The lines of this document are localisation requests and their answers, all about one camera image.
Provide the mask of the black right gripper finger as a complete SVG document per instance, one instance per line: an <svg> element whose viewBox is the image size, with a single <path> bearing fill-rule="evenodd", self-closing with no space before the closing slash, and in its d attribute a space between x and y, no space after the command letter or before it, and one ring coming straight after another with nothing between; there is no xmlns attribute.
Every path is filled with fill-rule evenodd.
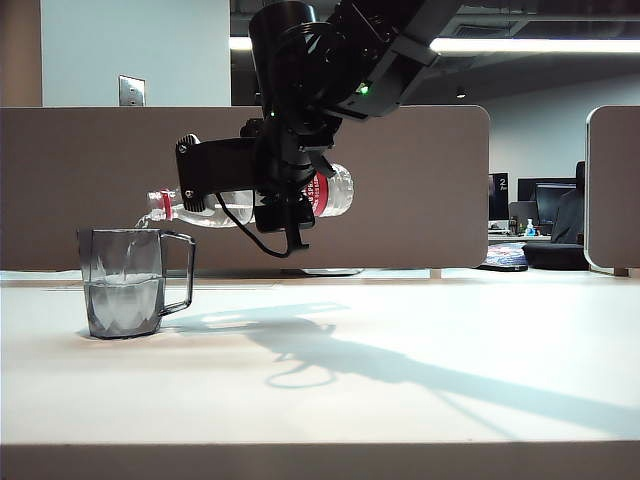
<svg viewBox="0 0 640 480"><path fill-rule="evenodd" d="M290 221L285 227L285 235L288 249L308 249L309 244L304 243L301 237L301 227L297 221Z"/></svg>
<svg viewBox="0 0 640 480"><path fill-rule="evenodd" d="M327 148L325 146L301 145L299 147L303 159L307 160L316 172L319 172L323 176L333 176L334 168L324 156L326 150Z"/></svg>

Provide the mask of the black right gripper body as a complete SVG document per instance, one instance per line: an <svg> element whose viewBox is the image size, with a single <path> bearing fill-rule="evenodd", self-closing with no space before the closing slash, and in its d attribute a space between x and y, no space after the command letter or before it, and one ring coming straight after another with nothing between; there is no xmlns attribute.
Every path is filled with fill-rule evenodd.
<svg viewBox="0 0 640 480"><path fill-rule="evenodd" d="M334 122L326 118L318 132L299 134L277 115L264 119L255 150L254 216L262 233L284 231L290 221L304 225L302 230L315 225L311 202L303 190L318 172L303 159L301 145L332 148Z"/></svg>

